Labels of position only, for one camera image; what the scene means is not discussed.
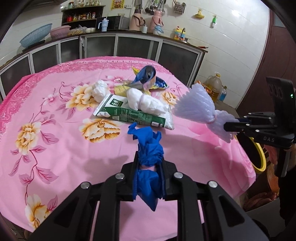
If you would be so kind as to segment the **blue glove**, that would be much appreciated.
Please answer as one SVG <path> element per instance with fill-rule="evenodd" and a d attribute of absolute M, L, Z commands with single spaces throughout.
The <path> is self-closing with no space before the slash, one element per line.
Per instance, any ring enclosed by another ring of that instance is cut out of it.
<path fill-rule="evenodd" d="M 128 134 L 138 140 L 138 171 L 135 180 L 137 192 L 145 204 L 155 211 L 158 200 L 163 197 L 162 177 L 158 168 L 164 159 L 164 150 L 160 144 L 161 132 L 154 132 L 151 127 L 137 128 L 137 123 L 128 127 Z"/>

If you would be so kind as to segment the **white foam fruit net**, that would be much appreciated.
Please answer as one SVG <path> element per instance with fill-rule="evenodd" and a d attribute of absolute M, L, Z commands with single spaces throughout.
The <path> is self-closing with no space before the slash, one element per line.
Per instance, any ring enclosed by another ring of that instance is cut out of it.
<path fill-rule="evenodd" d="M 179 118 L 205 124 L 220 139 L 230 143 L 236 131 L 224 130 L 227 122 L 239 122 L 232 114 L 215 109 L 215 104 L 204 87 L 197 83 L 182 95 L 173 108 L 173 114 Z"/>

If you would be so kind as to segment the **white tissue bundle blue band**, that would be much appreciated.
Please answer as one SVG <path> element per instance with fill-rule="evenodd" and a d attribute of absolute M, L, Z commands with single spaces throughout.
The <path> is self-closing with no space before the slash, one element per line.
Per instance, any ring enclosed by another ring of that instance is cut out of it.
<path fill-rule="evenodd" d="M 136 88 L 130 88 L 126 92 L 128 105 L 133 110 L 140 110 L 147 114 L 160 115 L 168 112 L 168 107 L 160 100 L 142 93 Z"/>

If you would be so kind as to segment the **small white tissue bundle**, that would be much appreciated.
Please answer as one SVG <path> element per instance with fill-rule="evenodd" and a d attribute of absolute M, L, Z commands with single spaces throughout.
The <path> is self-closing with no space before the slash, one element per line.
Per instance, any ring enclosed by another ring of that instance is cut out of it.
<path fill-rule="evenodd" d="M 97 103 L 103 101 L 103 99 L 110 94 L 107 83 L 103 80 L 98 80 L 92 85 L 92 96 Z"/>

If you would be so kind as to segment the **kitchen counter glass cabinets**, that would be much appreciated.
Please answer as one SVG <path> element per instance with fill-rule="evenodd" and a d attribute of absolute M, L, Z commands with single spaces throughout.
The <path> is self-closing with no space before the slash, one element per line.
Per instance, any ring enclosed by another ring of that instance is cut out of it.
<path fill-rule="evenodd" d="M 65 37 L 23 51 L 1 66 L 1 99 L 23 76 L 77 59 L 121 56 L 153 60 L 187 87 L 195 81 L 207 53 L 201 47 L 171 38 L 133 31 Z"/>

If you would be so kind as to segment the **small clear plastic bottle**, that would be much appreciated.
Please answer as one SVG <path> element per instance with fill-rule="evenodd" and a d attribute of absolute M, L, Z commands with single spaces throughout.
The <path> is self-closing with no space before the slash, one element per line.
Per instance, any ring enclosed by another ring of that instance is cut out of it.
<path fill-rule="evenodd" d="M 221 92 L 220 92 L 220 95 L 219 95 L 218 100 L 219 100 L 220 102 L 223 102 L 224 99 L 225 99 L 225 97 L 226 97 L 226 95 L 227 95 L 227 86 L 224 86 L 223 89 L 222 89 Z"/>

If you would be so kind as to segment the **pink floral tablecloth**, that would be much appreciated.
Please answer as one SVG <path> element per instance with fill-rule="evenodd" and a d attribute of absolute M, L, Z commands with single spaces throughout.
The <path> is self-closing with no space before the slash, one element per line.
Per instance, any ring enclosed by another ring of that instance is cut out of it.
<path fill-rule="evenodd" d="M 142 58 L 98 57 L 62 63 L 23 77 L 1 103 L 1 214 L 35 230 L 84 181 L 105 181 L 131 162 L 137 150 L 128 124 L 93 116 L 91 90 L 110 89 L 155 67 L 168 88 L 152 95 L 168 106 L 188 89 L 158 63 Z M 255 181 L 237 140 L 224 142 L 205 125 L 175 117 L 161 129 L 167 161 L 197 182 L 215 180 L 233 198 Z"/>

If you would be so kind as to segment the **yellow blue snack bag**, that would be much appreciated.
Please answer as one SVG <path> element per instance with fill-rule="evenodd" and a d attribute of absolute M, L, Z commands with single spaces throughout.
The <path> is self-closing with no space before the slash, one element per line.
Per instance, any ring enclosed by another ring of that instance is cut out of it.
<path fill-rule="evenodd" d="M 132 67 L 133 73 L 135 74 L 135 76 L 137 75 L 138 72 L 140 72 L 140 69 L 137 69 L 135 67 Z M 161 78 L 159 78 L 158 76 L 156 76 L 156 83 L 154 84 L 154 86 L 150 89 L 150 90 L 156 90 L 156 89 L 167 89 L 168 85 L 167 83 L 162 80 Z"/>

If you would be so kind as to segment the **blue orange snack wrapper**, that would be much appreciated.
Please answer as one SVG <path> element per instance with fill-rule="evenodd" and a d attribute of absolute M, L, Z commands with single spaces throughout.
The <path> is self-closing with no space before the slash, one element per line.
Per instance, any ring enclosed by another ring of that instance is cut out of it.
<path fill-rule="evenodd" d="M 127 86 L 130 88 L 150 90 L 156 83 L 156 70 L 153 66 L 147 65 L 135 76 L 132 83 Z"/>

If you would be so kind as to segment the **pink thermos right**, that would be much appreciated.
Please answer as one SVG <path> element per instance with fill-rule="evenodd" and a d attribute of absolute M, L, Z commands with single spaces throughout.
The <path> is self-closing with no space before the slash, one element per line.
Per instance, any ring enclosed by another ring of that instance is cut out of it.
<path fill-rule="evenodd" d="M 161 27 L 164 26 L 162 21 L 162 12 L 160 10 L 154 11 L 147 32 L 152 33 L 156 25 L 160 25 Z"/>

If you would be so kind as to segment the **pink thermos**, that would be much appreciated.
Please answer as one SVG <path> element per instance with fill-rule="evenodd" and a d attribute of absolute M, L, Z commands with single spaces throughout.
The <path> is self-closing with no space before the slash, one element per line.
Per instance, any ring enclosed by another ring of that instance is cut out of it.
<path fill-rule="evenodd" d="M 162 12 L 160 10 L 154 11 L 147 32 L 152 33 L 156 25 L 160 25 L 161 27 L 164 26 L 162 21 Z"/>
<path fill-rule="evenodd" d="M 134 14 L 130 18 L 129 30 L 140 31 L 145 24 L 145 19 L 141 15 L 141 9 L 135 9 Z"/>

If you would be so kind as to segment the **hanging utensil rack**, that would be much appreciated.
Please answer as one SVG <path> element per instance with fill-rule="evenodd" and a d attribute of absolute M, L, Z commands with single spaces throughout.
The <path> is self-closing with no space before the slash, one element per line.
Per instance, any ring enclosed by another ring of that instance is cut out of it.
<path fill-rule="evenodd" d="M 136 9 L 144 10 L 145 13 L 153 15 L 155 11 L 160 11 L 164 14 L 165 11 L 165 4 L 166 0 L 149 0 L 146 1 L 146 5 L 144 5 L 143 0 L 135 0 L 134 7 Z"/>

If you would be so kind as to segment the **blue white tumbler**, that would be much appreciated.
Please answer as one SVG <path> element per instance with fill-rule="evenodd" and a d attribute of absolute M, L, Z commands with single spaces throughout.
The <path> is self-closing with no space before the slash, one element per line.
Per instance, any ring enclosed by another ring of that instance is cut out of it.
<path fill-rule="evenodd" d="M 98 30 L 100 30 L 101 32 L 106 32 L 108 27 L 108 22 L 109 20 L 107 20 L 107 18 L 104 18 L 101 22 L 98 23 Z"/>

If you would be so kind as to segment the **blue plastic basin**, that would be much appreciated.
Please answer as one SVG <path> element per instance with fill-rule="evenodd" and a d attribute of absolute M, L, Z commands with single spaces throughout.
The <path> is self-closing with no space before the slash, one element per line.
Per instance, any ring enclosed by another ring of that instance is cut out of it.
<path fill-rule="evenodd" d="M 43 40 L 50 32 L 52 28 L 52 23 L 43 25 L 29 34 L 27 34 L 25 37 L 23 37 L 22 40 L 20 40 L 20 44 L 22 47 L 27 48 L 33 44 L 36 44 Z"/>

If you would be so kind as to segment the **green white wall bottle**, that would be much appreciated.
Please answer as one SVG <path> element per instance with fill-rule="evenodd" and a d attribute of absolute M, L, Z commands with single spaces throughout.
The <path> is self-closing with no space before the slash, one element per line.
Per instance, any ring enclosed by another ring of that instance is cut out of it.
<path fill-rule="evenodd" d="M 211 28 L 214 28 L 215 27 L 216 22 L 217 22 L 217 16 L 214 15 L 213 18 L 212 18 L 212 21 L 211 21 Z"/>

